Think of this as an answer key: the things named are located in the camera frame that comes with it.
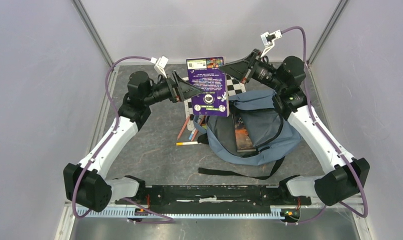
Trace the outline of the purple cover book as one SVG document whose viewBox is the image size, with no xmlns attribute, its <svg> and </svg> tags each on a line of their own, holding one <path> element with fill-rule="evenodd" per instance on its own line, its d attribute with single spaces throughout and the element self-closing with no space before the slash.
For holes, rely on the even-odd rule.
<svg viewBox="0 0 403 240">
<path fill-rule="evenodd" d="M 188 81 L 202 90 L 191 98 L 191 107 L 196 116 L 228 117 L 229 95 L 222 56 L 186 59 Z"/>
</svg>

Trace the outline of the blue student backpack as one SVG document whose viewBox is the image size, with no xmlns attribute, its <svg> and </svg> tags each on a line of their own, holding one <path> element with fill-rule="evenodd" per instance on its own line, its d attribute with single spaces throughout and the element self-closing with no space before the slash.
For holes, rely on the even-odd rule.
<svg viewBox="0 0 403 240">
<path fill-rule="evenodd" d="M 275 109 L 275 95 L 274 90 L 252 90 L 230 96 L 229 116 L 208 116 L 206 128 L 198 128 L 201 135 L 197 142 L 209 145 L 220 159 L 231 164 L 261 166 L 273 163 L 268 175 L 258 176 L 258 180 L 267 180 L 302 140 L 298 131 Z M 241 116 L 255 152 L 237 152 L 235 113 Z"/>
</svg>

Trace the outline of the Tale of Two Cities book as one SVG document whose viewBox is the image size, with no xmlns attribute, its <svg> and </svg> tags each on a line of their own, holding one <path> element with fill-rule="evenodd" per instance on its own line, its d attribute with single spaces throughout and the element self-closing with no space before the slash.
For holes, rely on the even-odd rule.
<svg viewBox="0 0 403 240">
<path fill-rule="evenodd" d="M 233 114 L 236 150 L 238 153 L 256 152 L 239 113 Z"/>
</svg>

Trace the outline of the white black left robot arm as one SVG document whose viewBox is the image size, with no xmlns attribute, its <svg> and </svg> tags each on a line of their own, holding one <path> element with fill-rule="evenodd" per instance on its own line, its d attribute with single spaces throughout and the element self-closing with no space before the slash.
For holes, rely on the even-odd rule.
<svg viewBox="0 0 403 240">
<path fill-rule="evenodd" d="M 78 213 L 77 205 L 99 213 L 110 202 L 123 198 L 129 198 L 135 204 L 142 203 L 147 191 L 135 177 L 106 180 L 111 165 L 146 123 L 151 115 L 151 105 L 165 100 L 183 102 L 202 93 L 202 89 L 183 80 L 176 71 L 171 77 L 160 74 L 158 82 L 145 71 L 133 72 L 109 130 L 79 163 L 69 163 L 63 170 L 66 198 L 72 202 L 74 215 L 85 216 Z"/>
</svg>

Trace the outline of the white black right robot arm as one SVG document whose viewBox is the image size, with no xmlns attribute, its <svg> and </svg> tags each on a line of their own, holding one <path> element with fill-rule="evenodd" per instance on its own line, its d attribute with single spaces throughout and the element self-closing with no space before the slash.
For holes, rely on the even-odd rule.
<svg viewBox="0 0 403 240">
<path fill-rule="evenodd" d="M 259 49 L 254 49 L 245 58 L 226 63 L 219 70 L 242 84 L 256 80 L 273 89 L 274 108 L 298 131 L 321 164 L 323 176 L 286 179 L 285 186 L 278 190 L 282 203 L 291 204 L 299 196 L 317 197 L 326 206 L 343 204 L 356 194 L 366 200 L 364 186 L 370 164 L 347 151 L 317 117 L 301 89 L 306 73 L 305 63 L 299 57 L 288 56 L 275 68 L 262 60 Z"/>
</svg>

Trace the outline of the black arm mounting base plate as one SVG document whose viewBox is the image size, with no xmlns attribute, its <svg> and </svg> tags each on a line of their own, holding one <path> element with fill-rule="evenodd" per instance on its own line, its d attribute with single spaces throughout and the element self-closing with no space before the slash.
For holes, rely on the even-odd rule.
<svg viewBox="0 0 403 240">
<path fill-rule="evenodd" d="M 132 201 L 159 214 L 266 214 L 271 206 L 310 206 L 276 185 L 147 185 Z"/>
</svg>

